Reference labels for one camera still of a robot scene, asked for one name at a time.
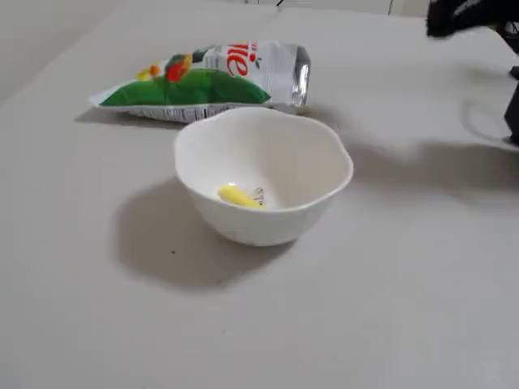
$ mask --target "chip bag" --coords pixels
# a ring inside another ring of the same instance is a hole
[[[310,58],[302,46],[276,41],[213,45],[155,62],[90,102],[185,123],[239,106],[297,113],[306,104],[309,77]]]

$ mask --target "white bowl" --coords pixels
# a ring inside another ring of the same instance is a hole
[[[186,126],[174,157],[177,177],[204,220],[224,237],[253,246],[300,237],[354,172],[331,128],[265,108],[231,109]],[[263,188],[265,209],[222,201],[218,191],[228,183],[251,194]]]

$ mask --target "white table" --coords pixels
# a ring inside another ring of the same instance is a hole
[[[295,41],[351,185],[292,246],[209,231],[180,126],[87,98],[176,50]],[[487,138],[517,59],[423,21],[130,2],[0,109],[0,387],[519,387],[519,154]]]

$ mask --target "white wall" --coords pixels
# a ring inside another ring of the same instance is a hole
[[[391,14],[425,17],[428,7],[429,0],[393,0]]]
[[[120,0],[1,1],[0,104]]]

